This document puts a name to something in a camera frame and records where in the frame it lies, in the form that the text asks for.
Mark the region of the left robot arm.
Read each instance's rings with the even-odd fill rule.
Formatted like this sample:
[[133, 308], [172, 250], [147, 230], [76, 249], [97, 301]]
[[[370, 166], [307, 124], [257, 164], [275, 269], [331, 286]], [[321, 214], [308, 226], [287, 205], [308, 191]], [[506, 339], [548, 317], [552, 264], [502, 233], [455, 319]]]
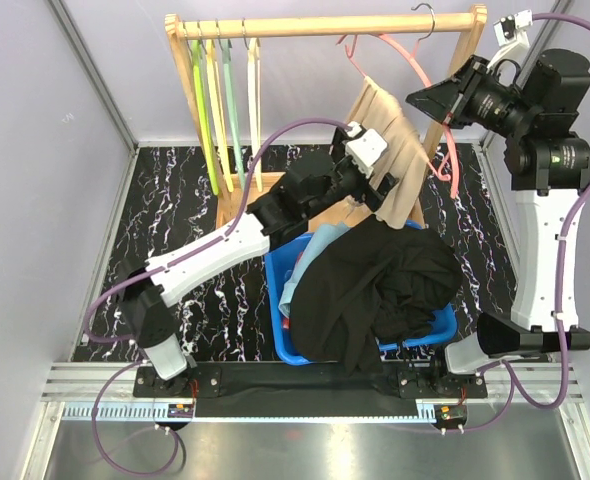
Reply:
[[135, 343], [151, 362], [156, 384], [171, 396], [190, 386], [189, 360], [170, 313], [195, 287], [246, 260], [260, 257], [308, 230], [310, 221], [347, 197], [376, 211], [397, 184], [390, 173], [375, 176], [375, 164], [356, 154], [315, 152], [210, 234], [133, 271], [118, 305]]

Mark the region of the light blue trousers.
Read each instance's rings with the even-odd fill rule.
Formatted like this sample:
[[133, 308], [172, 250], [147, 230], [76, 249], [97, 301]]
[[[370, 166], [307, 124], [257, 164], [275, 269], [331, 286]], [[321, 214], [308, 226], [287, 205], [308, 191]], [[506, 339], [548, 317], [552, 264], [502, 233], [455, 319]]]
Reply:
[[338, 224], [322, 224], [313, 233], [308, 244], [298, 257], [294, 269], [285, 282], [283, 291], [278, 303], [280, 313], [290, 317], [292, 298], [295, 289], [302, 279], [310, 264], [336, 239], [350, 230], [350, 227], [343, 222]]

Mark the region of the lime green hanger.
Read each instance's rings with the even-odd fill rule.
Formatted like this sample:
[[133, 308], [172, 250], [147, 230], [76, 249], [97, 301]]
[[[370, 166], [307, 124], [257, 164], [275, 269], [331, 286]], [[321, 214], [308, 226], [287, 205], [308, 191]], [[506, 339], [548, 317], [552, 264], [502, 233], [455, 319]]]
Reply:
[[202, 135], [202, 150], [206, 161], [211, 190], [215, 196], [220, 194], [218, 177], [214, 163], [214, 146], [210, 130], [209, 114], [206, 108], [206, 95], [201, 70], [201, 46], [198, 40], [191, 41], [192, 75], [198, 110], [199, 129]]

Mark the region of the wooden clothes rack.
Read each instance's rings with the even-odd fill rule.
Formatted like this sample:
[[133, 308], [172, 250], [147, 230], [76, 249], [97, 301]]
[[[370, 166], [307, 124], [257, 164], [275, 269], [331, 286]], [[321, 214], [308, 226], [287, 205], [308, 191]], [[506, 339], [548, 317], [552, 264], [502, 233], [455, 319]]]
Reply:
[[[481, 39], [488, 18], [486, 6], [475, 4], [466, 13], [438, 13], [435, 14], [435, 29], [433, 33], [456, 32], [458, 43], [453, 53], [450, 67], [456, 69], [463, 64], [465, 57], [473, 53]], [[217, 197], [216, 224], [221, 227], [234, 218], [241, 205], [242, 196], [249, 195], [256, 199], [268, 190], [277, 180], [275, 173], [262, 172], [263, 190], [258, 191], [254, 179], [253, 168], [247, 168], [245, 185], [241, 186], [236, 172], [233, 141], [228, 119], [225, 98], [223, 60], [220, 45], [230, 40], [232, 43], [232, 72], [236, 95], [238, 122], [241, 105], [248, 107], [247, 92], [247, 58], [248, 45], [251, 38], [314, 37], [341, 35], [374, 35], [387, 34], [391, 38], [395, 34], [428, 34], [431, 29], [431, 15], [427, 14], [397, 14], [370, 16], [334, 16], [334, 17], [293, 17], [274, 19], [239, 19], [223, 21], [184, 21], [176, 14], [169, 14], [164, 21], [165, 31], [170, 45], [172, 57], [181, 81], [195, 130], [202, 148], [202, 135], [199, 129], [198, 110], [196, 104], [195, 87], [192, 75], [191, 41], [198, 40], [201, 46], [201, 70], [206, 95], [206, 108], [209, 114], [210, 130], [214, 146], [214, 163], [218, 177], [220, 194]], [[221, 92], [223, 96], [224, 120], [228, 142], [230, 170], [234, 190], [225, 190], [223, 174], [217, 154], [215, 127], [208, 95], [206, 72], [205, 42], [213, 40], [216, 48], [217, 62], [220, 75]]]

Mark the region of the cream white hanger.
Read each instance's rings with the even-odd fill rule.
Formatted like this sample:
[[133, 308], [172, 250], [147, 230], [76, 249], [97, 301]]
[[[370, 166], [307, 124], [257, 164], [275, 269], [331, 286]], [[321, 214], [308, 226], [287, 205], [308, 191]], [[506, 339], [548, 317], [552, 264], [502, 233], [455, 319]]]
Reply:
[[261, 159], [257, 156], [261, 146], [261, 61], [258, 38], [251, 38], [248, 45], [247, 92], [251, 150], [253, 158], [257, 158], [253, 174], [256, 187], [261, 192], [263, 190]]

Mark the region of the pink hanger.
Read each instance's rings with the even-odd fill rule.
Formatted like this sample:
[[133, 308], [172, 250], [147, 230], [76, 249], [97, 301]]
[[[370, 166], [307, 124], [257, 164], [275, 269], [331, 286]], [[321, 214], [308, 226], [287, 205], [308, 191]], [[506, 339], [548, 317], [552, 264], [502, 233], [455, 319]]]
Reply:
[[[416, 75], [421, 80], [424, 87], [430, 87], [433, 85], [433, 83], [431, 82], [431, 80], [427, 76], [427, 74], [424, 71], [424, 69], [422, 68], [422, 66], [418, 63], [418, 61], [416, 59], [416, 53], [419, 48], [420, 42], [422, 40], [429, 38], [435, 29], [435, 24], [436, 24], [435, 12], [434, 12], [432, 6], [426, 2], [418, 3], [417, 5], [413, 6], [411, 8], [411, 10], [416, 11], [418, 8], [421, 8], [421, 7], [426, 7], [429, 10], [429, 13], [431, 15], [431, 29], [429, 30], [428, 34], [424, 35], [423, 37], [420, 37], [415, 42], [414, 48], [411, 52], [406, 50], [404, 47], [402, 47], [398, 42], [393, 40], [387, 34], [380, 34], [380, 35], [378, 35], [378, 38], [380, 40], [384, 41], [385, 43], [387, 43], [389, 46], [391, 46], [394, 50], [396, 50], [406, 60], [406, 62], [410, 65], [410, 67], [415, 71]], [[361, 67], [358, 65], [358, 63], [354, 60], [354, 52], [355, 52], [355, 49], [357, 46], [357, 41], [358, 41], [358, 36], [354, 35], [352, 44], [350, 46], [345, 46], [344, 51], [345, 51], [346, 57], [351, 62], [351, 64], [357, 69], [357, 71], [363, 77], [366, 77], [366, 73], [361, 69]], [[432, 171], [432, 173], [434, 174], [434, 176], [438, 180], [440, 180], [442, 182], [449, 182], [450, 183], [450, 197], [452, 199], [456, 199], [459, 196], [459, 184], [460, 184], [460, 166], [459, 166], [459, 158], [458, 158], [458, 154], [457, 154], [457, 150], [456, 150], [456, 143], [455, 143], [452, 131], [448, 126], [443, 125], [442, 130], [443, 130], [443, 134], [446, 139], [447, 153], [442, 158], [441, 163], [438, 168], [435, 168], [431, 162], [428, 162], [428, 166], [429, 166], [430, 170]]]

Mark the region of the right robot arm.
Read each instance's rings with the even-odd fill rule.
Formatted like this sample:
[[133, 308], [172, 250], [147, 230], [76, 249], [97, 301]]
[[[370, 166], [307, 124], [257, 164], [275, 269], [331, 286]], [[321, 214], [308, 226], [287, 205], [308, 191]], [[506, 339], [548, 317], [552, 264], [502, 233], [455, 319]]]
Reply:
[[465, 375], [501, 359], [590, 348], [574, 300], [579, 213], [590, 181], [590, 146], [572, 131], [590, 87], [590, 62], [579, 53], [541, 53], [523, 86], [500, 81], [501, 61], [472, 55], [448, 79], [406, 97], [409, 105], [452, 129], [479, 124], [505, 140], [523, 238], [517, 291], [507, 314], [484, 312], [476, 331], [444, 349], [429, 384], [451, 396]]

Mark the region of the beige trousers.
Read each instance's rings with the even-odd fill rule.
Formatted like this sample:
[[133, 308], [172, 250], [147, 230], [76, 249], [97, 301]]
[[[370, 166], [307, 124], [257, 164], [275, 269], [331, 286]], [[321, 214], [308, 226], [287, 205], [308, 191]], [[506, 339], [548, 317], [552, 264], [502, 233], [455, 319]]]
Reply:
[[375, 212], [377, 219], [395, 229], [402, 228], [407, 220], [423, 226], [425, 222], [419, 195], [429, 157], [398, 100], [370, 77], [365, 77], [347, 121], [375, 130], [388, 145], [374, 167], [371, 185], [377, 186], [387, 173], [398, 183]]

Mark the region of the blue plastic bin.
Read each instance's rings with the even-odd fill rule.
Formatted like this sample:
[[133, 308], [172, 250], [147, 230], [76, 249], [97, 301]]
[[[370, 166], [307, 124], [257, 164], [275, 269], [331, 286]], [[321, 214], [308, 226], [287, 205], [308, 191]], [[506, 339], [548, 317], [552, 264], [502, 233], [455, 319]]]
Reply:
[[[293, 277], [293, 270], [311, 240], [323, 239], [325, 240], [324, 246], [327, 246], [332, 240], [348, 231], [349, 227], [344, 223], [322, 224], [320, 229], [322, 234], [304, 233], [265, 255], [264, 263], [274, 346], [279, 359], [290, 366], [304, 366], [311, 364], [311, 361], [294, 347], [290, 331], [286, 327], [286, 317], [280, 310], [280, 301], [285, 285]], [[430, 324], [432, 330], [429, 335], [405, 340], [402, 346], [405, 348], [433, 346], [452, 340], [458, 327], [453, 306], [447, 304], [443, 309], [434, 311]]]

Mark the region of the mint green hanger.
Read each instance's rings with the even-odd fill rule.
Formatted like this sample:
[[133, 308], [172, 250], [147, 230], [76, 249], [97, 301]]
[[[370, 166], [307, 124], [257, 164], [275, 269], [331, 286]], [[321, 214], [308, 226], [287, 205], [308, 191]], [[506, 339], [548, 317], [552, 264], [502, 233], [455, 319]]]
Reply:
[[244, 161], [240, 143], [239, 135], [239, 122], [237, 113], [236, 95], [233, 84], [233, 72], [232, 72], [232, 43], [227, 40], [225, 43], [220, 45], [223, 60], [223, 77], [224, 77], [224, 88], [225, 98], [228, 111], [228, 119], [231, 128], [231, 136], [233, 141], [233, 153], [236, 172], [240, 185], [245, 185], [246, 172], [244, 168]]

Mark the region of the black trousers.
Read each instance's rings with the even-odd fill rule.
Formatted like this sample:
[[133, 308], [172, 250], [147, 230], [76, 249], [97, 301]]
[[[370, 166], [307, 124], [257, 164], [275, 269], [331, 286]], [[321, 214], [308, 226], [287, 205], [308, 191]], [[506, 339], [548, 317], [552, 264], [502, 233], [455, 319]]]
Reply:
[[457, 329], [452, 302], [463, 273], [453, 249], [431, 229], [393, 231], [373, 266], [375, 314], [371, 330], [384, 351], [396, 344], [433, 346]]
[[384, 240], [399, 230], [369, 217], [310, 264], [295, 289], [289, 317], [291, 339], [301, 355], [337, 362], [349, 375], [382, 371], [380, 343], [371, 330], [373, 263]]

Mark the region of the yellow hanger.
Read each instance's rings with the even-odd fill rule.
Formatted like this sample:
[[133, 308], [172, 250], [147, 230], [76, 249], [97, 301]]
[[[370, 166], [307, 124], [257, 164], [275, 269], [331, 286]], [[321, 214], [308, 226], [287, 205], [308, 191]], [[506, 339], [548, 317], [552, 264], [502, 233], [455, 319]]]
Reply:
[[226, 125], [224, 120], [223, 96], [221, 92], [220, 75], [214, 41], [207, 40], [205, 42], [205, 49], [208, 95], [215, 127], [217, 154], [221, 165], [225, 190], [228, 193], [232, 193], [234, 190], [234, 185], [230, 170]]

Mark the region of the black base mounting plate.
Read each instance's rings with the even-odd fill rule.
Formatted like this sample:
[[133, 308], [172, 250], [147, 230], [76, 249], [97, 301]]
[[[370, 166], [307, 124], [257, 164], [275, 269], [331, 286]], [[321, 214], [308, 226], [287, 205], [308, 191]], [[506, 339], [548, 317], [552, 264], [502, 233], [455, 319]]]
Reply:
[[427, 361], [385, 361], [380, 373], [347, 374], [338, 364], [203, 362], [171, 380], [152, 367], [135, 374], [133, 396], [196, 400], [199, 418], [402, 417], [415, 402], [488, 397], [485, 380], [443, 374]]

